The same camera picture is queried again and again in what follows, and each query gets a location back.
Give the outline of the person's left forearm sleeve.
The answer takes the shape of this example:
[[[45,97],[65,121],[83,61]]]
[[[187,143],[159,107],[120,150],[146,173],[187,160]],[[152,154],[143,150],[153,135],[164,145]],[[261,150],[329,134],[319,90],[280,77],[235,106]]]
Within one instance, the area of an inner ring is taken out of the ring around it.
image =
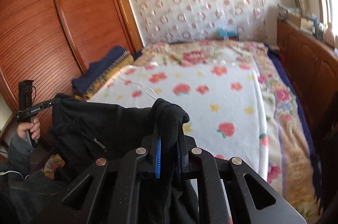
[[[33,146],[27,139],[15,134],[8,149],[8,157],[3,172],[17,174],[23,180],[30,175],[30,158]]]

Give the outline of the person's left hand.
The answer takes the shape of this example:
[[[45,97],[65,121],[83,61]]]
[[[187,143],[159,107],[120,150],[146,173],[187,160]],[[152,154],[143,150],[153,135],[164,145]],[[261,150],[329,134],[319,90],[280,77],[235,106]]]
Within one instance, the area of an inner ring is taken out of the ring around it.
[[[37,141],[40,138],[40,121],[37,116],[35,116],[30,122],[19,123],[17,127],[18,136],[27,140],[26,133],[29,132],[33,140]]]

